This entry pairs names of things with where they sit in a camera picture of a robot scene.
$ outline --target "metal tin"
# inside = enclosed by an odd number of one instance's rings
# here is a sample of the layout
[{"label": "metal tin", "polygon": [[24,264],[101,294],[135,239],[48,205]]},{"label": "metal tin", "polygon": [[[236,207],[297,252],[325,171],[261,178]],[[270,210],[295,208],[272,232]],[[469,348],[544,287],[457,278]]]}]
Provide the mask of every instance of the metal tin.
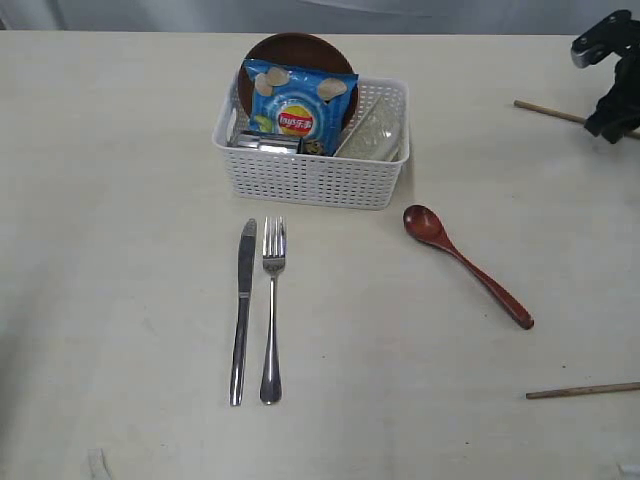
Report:
[{"label": "metal tin", "polygon": [[261,152],[293,155],[302,153],[302,138],[276,133],[244,130],[231,140],[230,147],[250,148]]}]

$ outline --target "white wall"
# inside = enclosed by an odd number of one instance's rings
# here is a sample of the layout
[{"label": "white wall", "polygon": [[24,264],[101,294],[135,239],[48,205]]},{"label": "white wall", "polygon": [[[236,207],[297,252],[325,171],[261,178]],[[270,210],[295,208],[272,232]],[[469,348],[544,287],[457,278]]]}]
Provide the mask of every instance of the white wall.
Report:
[{"label": "white wall", "polygon": [[0,0],[7,28],[579,34],[639,0]]}]

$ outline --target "butter knife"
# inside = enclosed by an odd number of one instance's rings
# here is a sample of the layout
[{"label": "butter knife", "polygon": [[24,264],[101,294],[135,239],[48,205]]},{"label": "butter knife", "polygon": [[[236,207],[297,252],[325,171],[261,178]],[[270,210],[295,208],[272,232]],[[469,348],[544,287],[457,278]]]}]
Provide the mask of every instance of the butter knife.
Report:
[{"label": "butter knife", "polygon": [[256,230],[255,219],[249,219],[242,230],[238,249],[238,324],[236,325],[236,340],[233,345],[233,365],[229,390],[229,402],[232,407],[237,407],[242,403],[249,300],[251,299],[253,279],[253,259],[256,252]]}]

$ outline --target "spoon handle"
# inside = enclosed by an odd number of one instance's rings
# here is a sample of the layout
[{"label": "spoon handle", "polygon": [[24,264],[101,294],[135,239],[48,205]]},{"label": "spoon handle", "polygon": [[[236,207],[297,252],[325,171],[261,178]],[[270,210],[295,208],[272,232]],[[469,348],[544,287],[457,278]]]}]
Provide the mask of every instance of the spoon handle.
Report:
[{"label": "spoon handle", "polygon": [[455,248],[451,250],[451,253],[454,257],[460,260],[460,262],[462,262],[462,264],[467,267],[478,278],[478,280],[484,284],[485,287],[487,287],[489,292],[491,292],[496,300],[502,304],[503,308],[507,313],[509,313],[509,315],[511,315],[511,318],[513,318],[518,325],[525,330],[529,330],[533,327],[533,318],[531,318],[529,312],[527,312],[520,302],[513,298],[509,292],[502,288],[498,282],[467,260],[464,255]]}]

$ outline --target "fork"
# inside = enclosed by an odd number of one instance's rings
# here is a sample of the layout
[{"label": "fork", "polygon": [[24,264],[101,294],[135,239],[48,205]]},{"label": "fork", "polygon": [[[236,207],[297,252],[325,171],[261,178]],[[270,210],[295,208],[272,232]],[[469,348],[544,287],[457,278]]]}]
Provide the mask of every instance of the fork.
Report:
[{"label": "fork", "polygon": [[278,341],[276,338],[276,288],[278,275],[282,273],[287,253],[287,232],[282,217],[267,217],[264,222],[262,266],[271,276],[271,308],[269,309],[269,337],[262,370],[260,399],[271,405],[282,397]]}]

